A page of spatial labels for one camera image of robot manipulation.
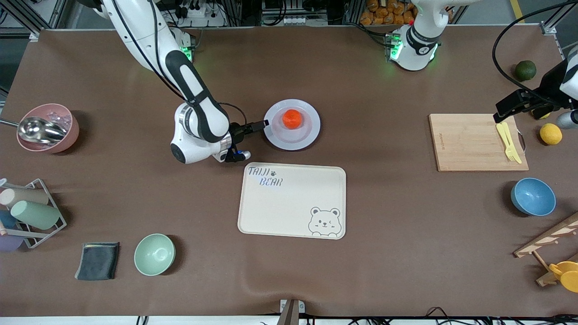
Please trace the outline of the pink bowl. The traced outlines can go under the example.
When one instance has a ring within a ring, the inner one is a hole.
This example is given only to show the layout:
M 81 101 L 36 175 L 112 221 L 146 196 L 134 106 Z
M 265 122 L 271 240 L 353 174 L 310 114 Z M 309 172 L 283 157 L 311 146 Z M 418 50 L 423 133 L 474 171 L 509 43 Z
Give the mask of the pink bowl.
M 66 136 L 56 144 L 39 144 L 25 141 L 17 135 L 17 142 L 22 148 L 31 152 L 52 154 L 67 150 L 76 142 L 80 127 L 76 117 L 65 106 L 57 103 L 43 104 L 29 111 L 22 119 L 32 116 L 40 117 L 59 125 L 66 130 Z

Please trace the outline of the yellow plastic fork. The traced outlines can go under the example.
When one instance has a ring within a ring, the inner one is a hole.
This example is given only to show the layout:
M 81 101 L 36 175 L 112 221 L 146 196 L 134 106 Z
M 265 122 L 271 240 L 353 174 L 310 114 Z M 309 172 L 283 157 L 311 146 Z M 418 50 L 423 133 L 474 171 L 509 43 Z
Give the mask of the yellow plastic fork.
M 500 136 L 500 138 L 504 144 L 504 154 L 506 154 L 505 149 L 506 149 L 508 142 L 507 142 L 507 138 L 506 138 L 506 135 L 504 133 L 504 130 L 503 130 L 502 126 L 500 125 L 500 123 L 496 124 L 495 127 L 497 128 L 498 134 L 499 134 L 499 136 Z

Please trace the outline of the light green bowl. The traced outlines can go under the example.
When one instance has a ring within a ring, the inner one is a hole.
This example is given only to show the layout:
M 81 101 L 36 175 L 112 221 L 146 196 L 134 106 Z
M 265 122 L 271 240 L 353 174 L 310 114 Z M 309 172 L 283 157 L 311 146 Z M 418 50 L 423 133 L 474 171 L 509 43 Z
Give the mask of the light green bowl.
M 134 265 L 146 276 L 157 276 L 167 271 L 175 260 L 176 248 L 164 234 L 144 237 L 134 251 Z

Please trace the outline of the dark green round fruit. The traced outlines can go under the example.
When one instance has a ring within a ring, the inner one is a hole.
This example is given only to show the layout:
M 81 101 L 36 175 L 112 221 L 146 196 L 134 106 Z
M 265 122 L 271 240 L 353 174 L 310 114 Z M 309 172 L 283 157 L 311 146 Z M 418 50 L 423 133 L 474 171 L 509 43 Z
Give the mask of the dark green round fruit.
M 514 76 L 520 82 L 533 79 L 536 76 L 537 68 L 533 61 L 520 61 L 514 68 Z

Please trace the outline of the purple cup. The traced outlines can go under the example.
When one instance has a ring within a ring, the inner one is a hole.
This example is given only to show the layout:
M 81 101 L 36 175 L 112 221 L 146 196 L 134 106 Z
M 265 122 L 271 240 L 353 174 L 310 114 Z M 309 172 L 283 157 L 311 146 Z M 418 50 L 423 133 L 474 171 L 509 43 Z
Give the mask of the purple cup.
M 16 251 L 23 244 L 23 237 L 0 235 L 0 252 Z

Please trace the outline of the wooden dish rack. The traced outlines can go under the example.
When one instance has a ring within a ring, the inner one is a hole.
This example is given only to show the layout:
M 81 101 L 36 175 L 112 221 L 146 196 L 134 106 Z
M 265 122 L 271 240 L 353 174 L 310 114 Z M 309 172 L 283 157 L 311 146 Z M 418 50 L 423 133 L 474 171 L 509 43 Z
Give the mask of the wooden dish rack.
M 572 216 L 569 216 L 551 229 L 539 235 L 537 238 L 529 241 L 527 244 L 514 251 L 513 255 L 516 258 L 522 258 L 527 255 L 534 256 L 547 271 L 545 275 L 536 280 L 536 283 L 541 287 L 556 285 L 558 280 L 555 277 L 555 274 L 551 272 L 549 265 L 545 263 L 537 250 L 544 246 L 558 244 L 561 238 L 571 237 L 574 235 L 578 235 L 578 212 L 575 212 Z

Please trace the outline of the beige cup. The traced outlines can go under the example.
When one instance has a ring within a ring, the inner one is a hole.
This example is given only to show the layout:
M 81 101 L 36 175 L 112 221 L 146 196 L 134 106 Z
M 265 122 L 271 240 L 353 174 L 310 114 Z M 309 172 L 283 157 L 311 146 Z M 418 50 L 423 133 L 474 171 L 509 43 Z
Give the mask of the beige cup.
M 28 188 L 8 188 L 0 193 L 0 205 L 4 205 L 9 209 L 20 201 L 37 202 L 47 205 L 49 203 L 49 197 L 43 190 Z

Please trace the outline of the dark grey cloth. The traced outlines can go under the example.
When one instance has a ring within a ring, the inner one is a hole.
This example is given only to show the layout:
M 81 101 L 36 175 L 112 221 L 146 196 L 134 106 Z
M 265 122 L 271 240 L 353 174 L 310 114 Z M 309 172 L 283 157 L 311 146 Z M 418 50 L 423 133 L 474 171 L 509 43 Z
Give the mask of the dark grey cloth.
M 81 281 L 114 279 L 119 250 L 119 242 L 83 243 L 75 279 Z

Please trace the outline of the bamboo cutting board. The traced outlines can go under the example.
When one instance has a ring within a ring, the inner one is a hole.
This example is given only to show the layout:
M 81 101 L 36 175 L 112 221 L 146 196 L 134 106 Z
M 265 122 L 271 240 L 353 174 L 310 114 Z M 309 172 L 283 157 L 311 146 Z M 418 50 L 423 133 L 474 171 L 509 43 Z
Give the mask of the bamboo cutting board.
M 528 161 L 514 117 L 505 120 L 521 163 L 508 160 L 491 114 L 428 116 L 439 172 L 522 172 Z

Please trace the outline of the mint green cup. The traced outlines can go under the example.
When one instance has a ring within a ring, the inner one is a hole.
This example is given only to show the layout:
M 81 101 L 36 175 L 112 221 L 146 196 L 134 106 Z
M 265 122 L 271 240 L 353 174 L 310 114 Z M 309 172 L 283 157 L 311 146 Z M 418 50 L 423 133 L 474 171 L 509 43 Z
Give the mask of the mint green cup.
M 16 220 L 39 230 L 48 230 L 55 226 L 61 216 L 57 208 L 32 201 L 16 202 L 10 213 Z

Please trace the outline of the metal scoop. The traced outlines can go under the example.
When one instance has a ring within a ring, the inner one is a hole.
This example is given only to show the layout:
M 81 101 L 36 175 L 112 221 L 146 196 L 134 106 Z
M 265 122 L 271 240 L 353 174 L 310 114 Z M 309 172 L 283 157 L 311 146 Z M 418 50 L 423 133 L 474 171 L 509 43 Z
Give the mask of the metal scoop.
M 16 128 L 21 140 L 37 144 L 56 144 L 67 135 L 64 128 L 37 116 L 27 117 L 20 123 L 0 118 L 0 124 Z

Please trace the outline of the pile of brown bread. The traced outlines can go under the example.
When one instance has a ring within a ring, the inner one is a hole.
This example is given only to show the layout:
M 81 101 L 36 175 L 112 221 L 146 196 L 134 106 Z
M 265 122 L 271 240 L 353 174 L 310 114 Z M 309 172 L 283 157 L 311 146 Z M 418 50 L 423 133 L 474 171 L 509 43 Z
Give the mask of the pile of brown bread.
M 361 25 L 408 25 L 417 18 L 411 0 L 366 0 L 359 18 Z

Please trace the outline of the cream bear print tray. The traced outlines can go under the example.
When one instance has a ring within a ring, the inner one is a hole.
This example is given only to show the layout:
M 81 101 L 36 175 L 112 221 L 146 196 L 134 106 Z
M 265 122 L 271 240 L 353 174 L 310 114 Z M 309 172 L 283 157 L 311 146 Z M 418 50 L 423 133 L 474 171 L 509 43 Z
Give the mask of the cream bear print tray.
M 244 234 L 341 239 L 346 173 L 340 167 L 252 162 L 243 172 L 238 229 Z

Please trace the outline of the orange mandarin fruit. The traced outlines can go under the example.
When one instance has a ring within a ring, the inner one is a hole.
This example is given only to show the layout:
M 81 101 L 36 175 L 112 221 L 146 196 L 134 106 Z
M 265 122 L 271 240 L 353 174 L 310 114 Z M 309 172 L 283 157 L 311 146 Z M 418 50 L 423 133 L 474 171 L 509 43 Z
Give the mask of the orange mandarin fruit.
M 289 129 L 294 130 L 302 125 L 302 115 L 296 109 L 288 109 L 281 117 L 283 125 Z

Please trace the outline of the white ribbed round plate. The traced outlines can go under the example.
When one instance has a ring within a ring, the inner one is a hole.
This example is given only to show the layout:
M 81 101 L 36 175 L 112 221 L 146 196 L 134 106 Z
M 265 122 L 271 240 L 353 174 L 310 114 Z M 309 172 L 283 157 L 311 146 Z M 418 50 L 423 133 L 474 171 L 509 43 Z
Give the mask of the white ribbed round plate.
M 282 123 L 282 115 L 288 109 L 296 109 L 302 115 L 301 127 L 289 130 Z M 311 145 L 320 134 L 321 119 L 314 107 L 299 99 L 285 99 L 275 103 L 265 115 L 269 121 L 264 130 L 267 140 L 283 150 L 296 151 Z

